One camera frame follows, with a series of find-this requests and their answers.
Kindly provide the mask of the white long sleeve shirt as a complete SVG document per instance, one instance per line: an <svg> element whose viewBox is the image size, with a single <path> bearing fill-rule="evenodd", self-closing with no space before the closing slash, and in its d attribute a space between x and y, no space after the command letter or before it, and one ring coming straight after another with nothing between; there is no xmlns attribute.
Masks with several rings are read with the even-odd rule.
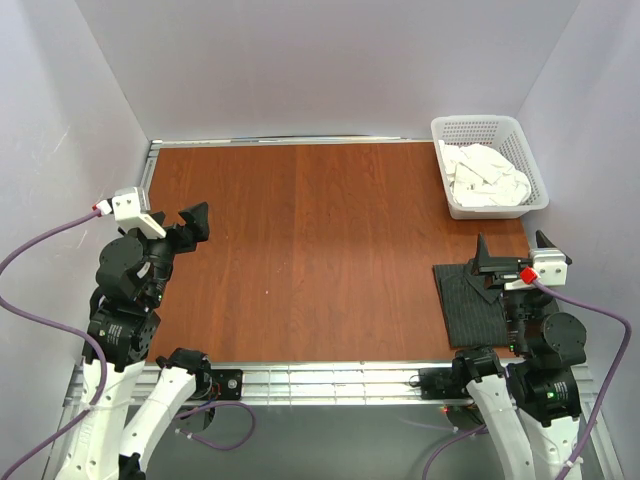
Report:
<svg viewBox="0 0 640 480"><path fill-rule="evenodd" d="M532 193L528 177L497 150L479 143L456 146L438 141L454 203L467 208L514 207Z"/></svg>

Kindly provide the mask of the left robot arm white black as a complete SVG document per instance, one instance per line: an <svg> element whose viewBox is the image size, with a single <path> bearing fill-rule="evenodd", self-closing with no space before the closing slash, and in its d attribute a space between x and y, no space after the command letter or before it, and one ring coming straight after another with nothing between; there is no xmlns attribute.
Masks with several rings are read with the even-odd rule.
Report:
<svg viewBox="0 0 640 480"><path fill-rule="evenodd" d="M101 251L87 333L102 349L83 350L84 418L57 473L59 479L143 479L151 456L182 404L211 387L206 354L178 349L160 360L155 387L134 417L133 390L159 327L156 313L177 255L209 238L209 208L201 202L179 213L181 223L149 239L132 228Z"/></svg>

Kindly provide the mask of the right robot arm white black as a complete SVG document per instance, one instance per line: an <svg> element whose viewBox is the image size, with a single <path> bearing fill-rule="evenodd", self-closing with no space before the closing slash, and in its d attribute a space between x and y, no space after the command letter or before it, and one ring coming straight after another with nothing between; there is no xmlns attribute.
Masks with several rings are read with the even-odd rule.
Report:
<svg viewBox="0 0 640 480"><path fill-rule="evenodd" d="M526 258L497 257L478 238L471 264L485 291L496 290L510 351L501 365L490 347L460 350L454 383L479 409L507 479L579 479L582 414L573 367L586 361L586 329L573 315L547 312L548 290L563 286L572 261L542 232Z"/></svg>

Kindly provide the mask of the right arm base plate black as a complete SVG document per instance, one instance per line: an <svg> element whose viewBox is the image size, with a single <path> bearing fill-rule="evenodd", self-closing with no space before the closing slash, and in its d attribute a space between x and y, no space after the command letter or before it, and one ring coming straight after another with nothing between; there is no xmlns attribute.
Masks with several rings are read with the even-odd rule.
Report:
<svg viewBox="0 0 640 480"><path fill-rule="evenodd" d="M452 380L451 368L422 368L408 381L418 389L422 400L448 400L458 398L460 391Z"/></svg>

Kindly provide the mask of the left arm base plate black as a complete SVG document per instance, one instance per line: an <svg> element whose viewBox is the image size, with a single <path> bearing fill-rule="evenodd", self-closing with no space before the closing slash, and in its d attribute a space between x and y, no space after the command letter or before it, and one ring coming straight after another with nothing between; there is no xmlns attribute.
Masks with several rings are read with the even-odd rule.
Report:
<svg viewBox="0 0 640 480"><path fill-rule="evenodd" d="M209 400L238 401L242 398L244 372L241 369L214 369L210 373Z"/></svg>

